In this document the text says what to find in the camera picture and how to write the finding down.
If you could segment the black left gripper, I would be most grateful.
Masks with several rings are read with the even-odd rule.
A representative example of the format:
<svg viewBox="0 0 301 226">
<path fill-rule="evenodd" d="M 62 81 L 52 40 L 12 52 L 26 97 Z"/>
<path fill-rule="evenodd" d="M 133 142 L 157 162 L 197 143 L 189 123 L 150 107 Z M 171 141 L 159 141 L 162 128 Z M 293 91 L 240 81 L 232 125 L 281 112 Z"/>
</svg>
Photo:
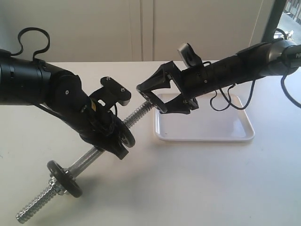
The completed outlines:
<svg viewBox="0 0 301 226">
<path fill-rule="evenodd" d="M 98 151 L 110 151 L 120 160 L 129 153 L 119 139 L 120 120 L 87 94 L 49 94 L 45 105 Z"/>
</svg>

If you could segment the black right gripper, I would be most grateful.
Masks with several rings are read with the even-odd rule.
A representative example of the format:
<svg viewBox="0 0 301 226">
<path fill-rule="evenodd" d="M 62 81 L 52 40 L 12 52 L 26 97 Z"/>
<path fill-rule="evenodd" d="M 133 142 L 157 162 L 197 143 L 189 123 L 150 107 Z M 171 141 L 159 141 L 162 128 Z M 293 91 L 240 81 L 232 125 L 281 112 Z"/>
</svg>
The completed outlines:
<svg viewBox="0 0 301 226">
<path fill-rule="evenodd" d="M 190 114 L 190 110 L 199 108 L 196 97 L 211 91 L 212 64 L 209 61 L 206 64 L 202 63 L 181 71 L 173 61 L 170 61 L 167 63 L 167 75 L 165 75 L 166 66 L 161 65 L 151 77 L 137 85 L 136 89 L 141 93 L 169 89 L 171 88 L 170 81 L 173 81 L 180 94 L 164 103 L 165 109 L 161 111 L 161 114 Z"/>
</svg>

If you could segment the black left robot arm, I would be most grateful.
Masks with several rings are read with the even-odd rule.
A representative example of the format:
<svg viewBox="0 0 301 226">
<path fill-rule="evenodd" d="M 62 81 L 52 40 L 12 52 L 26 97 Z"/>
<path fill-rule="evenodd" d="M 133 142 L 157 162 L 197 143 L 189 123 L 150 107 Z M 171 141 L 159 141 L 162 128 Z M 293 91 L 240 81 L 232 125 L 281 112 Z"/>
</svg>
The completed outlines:
<svg viewBox="0 0 301 226">
<path fill-rule="evenodd" d="M 23 60 L 9 51 L 0 52 L 0 103 L 33 105 L 59 118 L 81 139 L 123 159 L 135 138 L 118 117 L 117 105 L 125 106 L 131 93 L 111 77 L 91 94 L 78 75 L 42 60 Z"/>
</svg>

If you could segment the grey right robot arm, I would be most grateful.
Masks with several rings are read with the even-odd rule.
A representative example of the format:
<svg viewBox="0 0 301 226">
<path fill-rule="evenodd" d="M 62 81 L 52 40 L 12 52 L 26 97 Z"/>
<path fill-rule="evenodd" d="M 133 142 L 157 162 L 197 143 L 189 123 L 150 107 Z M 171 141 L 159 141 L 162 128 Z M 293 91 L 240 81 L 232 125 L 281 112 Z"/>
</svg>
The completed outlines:
<svg viewBox="0 0 301 226">
<path fill-rule="evenodd" d="M 214 63 L 202 61 L 188 43 L 178 52 L 187 69 L 181 71 L 173 61 L 167 62 L 136 87 L 162 114 L 190 114 L 199 108 L 199 96 L 267 76 L 285 78 L 301 66 L 300 45 L 284 39 L 255 44 Z M 172 81 L 180 94 L 164 103 L 153 91 L 169 89 Z"/>
</svg>

